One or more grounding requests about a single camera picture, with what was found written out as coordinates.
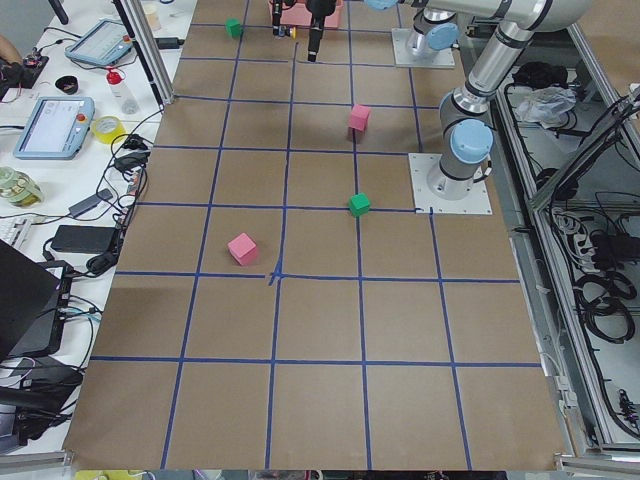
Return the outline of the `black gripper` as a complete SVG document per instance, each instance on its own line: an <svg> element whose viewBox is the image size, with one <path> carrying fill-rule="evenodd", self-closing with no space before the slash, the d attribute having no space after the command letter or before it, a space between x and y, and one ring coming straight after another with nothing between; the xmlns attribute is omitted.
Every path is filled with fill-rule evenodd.
<svg viewBox="0 0 640 480"><path fill-rule="evenodd" d="M324 35L325 17L335 12L335 0L306 0L305 7L312 15L309 26L307 61L315 63ZM281 26L281 0L271 1L271 18L272 33L274 36L278 36Z"/></svg>

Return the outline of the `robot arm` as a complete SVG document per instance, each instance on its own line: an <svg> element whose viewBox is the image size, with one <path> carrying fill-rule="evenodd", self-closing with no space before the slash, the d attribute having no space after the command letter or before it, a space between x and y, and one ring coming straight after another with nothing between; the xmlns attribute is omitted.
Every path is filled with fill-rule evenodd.
<svg viewBox="0 0 640 480"><path fill-rule="evenodd" d="M484 122L489 102L522 51L538 32L562 30L591 7L588 0L427 1L426 10L464 13L499 21L465 83L441 101L439 115L444 151L427 174L429 189L450 201L465 198L474 175L493 146Z"/></svg>
<svg viewBox="0 0 640 480"><path fill-rule="evenodd" d="M298 27L307 27L307 60L314 62L325 29L338 25L340 4L339 1L271 1L272 33L277 38L293 38ZM453 67L452 48L459 37L456 14L429 9L424 1L414 1L411 7L416 10L412 26L392 30L395 64L402 67Z"/></svg>

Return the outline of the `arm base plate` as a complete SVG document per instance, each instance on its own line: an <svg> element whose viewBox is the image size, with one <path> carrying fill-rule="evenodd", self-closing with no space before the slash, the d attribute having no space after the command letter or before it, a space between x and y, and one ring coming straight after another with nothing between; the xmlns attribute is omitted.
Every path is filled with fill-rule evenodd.
<svg viewBox="0 0 640 480"><path fill-rule="evenodd" d="M452 47L458 37L455 25L441 25L426 34L413 28L392 30L395 65L407 68L453 69Z"/></svg>
<svg viewBox="0 0 640 480"><path fill-rule="evenodd" d="M492 207L481 168L471 179L453 180L440 169L440 154L410 153L409 172L414 210L419 214L491 215Z"/></svg>

